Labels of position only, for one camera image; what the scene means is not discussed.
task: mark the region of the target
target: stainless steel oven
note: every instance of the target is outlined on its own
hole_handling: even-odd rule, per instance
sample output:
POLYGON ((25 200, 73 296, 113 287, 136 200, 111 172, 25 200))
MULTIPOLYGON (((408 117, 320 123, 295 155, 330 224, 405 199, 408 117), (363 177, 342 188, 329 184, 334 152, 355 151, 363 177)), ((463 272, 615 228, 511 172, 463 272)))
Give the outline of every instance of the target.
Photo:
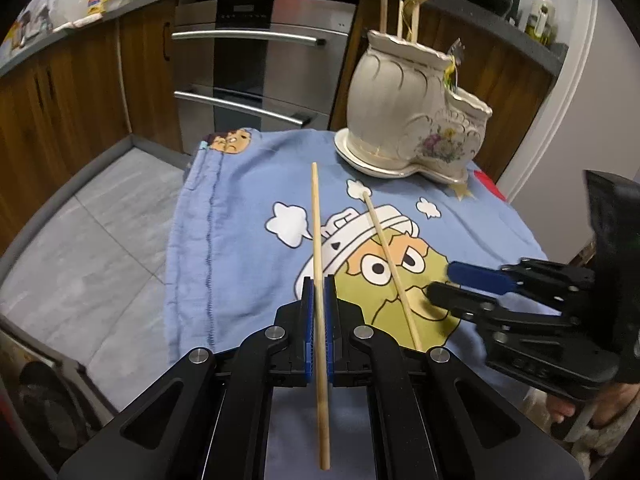
POLYGON ((327 129, 354 11, 329 0, 178 6, 174 81, 184 150, 242 127, 327 129))

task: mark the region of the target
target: white cloud print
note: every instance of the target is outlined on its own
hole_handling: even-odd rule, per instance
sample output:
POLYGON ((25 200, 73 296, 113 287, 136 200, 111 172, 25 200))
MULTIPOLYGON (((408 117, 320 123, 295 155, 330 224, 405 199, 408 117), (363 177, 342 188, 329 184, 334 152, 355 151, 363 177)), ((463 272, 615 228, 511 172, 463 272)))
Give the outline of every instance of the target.
POLYGON ((347 195, 356 200, 362 200, 363 193, 371 196, 371 190, 359 180, 347 180, 347 195))
POLYGON ((265 227, 289 247, 299 247, 302 238, 311 240, 306 224, 306 211, 297 205, 276 202, 273 205, 273 217, 267 220, 265 227))
POLYGON ((436 205, 423 197, 420 197, 420 201, 415 203, 415 208, 427 215, 427 218, 440 218, 441 216, 436 205))

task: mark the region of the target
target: cartoon hat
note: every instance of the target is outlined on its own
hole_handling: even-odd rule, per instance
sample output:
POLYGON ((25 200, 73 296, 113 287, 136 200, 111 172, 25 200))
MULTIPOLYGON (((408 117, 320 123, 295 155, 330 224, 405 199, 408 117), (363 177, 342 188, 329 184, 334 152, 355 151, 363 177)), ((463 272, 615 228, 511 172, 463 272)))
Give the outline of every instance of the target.
MULTIPOLYGON (((418 236, 418 225, 402 215, 392 205, 381 205, 375 208, 382 229, 392 227, 408 233, 412 238, 418 236)), ((365 241, 376 234, 376 228, 368 212, 358 213, 353 207, 332 215, 326 225, 321 228, 322 237, 322 272, 335 273, 354 251, 365 241)), ((313 277, 314 258, 311 256, 296 280, 295 293, 302 297, 302 283, 309 276, 313 277)))

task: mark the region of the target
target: cartoon boy face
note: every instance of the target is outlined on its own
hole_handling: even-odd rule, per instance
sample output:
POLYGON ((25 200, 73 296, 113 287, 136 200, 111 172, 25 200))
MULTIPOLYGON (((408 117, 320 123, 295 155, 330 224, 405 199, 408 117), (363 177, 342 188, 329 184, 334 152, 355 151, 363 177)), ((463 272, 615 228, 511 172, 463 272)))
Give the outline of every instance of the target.
MULTIPOLYGON (((418 335, 424 348, 443 345, 460 320, 432 305, 425 295, 431 282, 447 281, 447 259, 421 238, 385 229, 393 264, 406 289, 418 335)), ((365 322, 391 334, 402 346, 414 348, 378 237, 361 244, 335 273, 337 295, 362 308, 365 322)))
POLYGON ((216 136, 210 148, 222 153, 242 153, 251 143, 251 133, 244 130, 233 130, 223 136, 216 136))

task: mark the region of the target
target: human hand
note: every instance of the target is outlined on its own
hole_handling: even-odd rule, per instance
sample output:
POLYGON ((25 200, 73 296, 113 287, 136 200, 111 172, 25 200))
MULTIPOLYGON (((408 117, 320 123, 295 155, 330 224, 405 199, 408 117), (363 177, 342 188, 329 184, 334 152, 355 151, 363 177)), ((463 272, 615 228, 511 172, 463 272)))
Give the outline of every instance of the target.
MULTIPOLYGON (((593 427, 602 428, 609 424, 626 410, 638 394, 638 390, 640 390, 640 384, 611 383, 605 386, 595 398, 597 407, 591 417, 593 427)), ((575 406, 572 403, 552 395, 546 396, 546 409, 551 419, 558 424, 564 421, 566 416, 574 416, 575 413, 575 406)))

